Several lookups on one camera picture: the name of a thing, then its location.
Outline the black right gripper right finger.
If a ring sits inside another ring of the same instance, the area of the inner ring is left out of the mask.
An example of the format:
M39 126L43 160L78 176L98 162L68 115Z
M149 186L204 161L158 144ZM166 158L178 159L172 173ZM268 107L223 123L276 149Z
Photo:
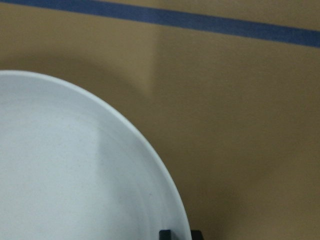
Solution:
M192 240L204 240L203 234L200 230L191 230L190 232Z

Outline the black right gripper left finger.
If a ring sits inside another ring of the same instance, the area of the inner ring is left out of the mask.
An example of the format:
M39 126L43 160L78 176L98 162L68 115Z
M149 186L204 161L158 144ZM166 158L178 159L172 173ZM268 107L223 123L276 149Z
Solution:
M163 229L159 231L159 240L172 240L173 233L169 229Z

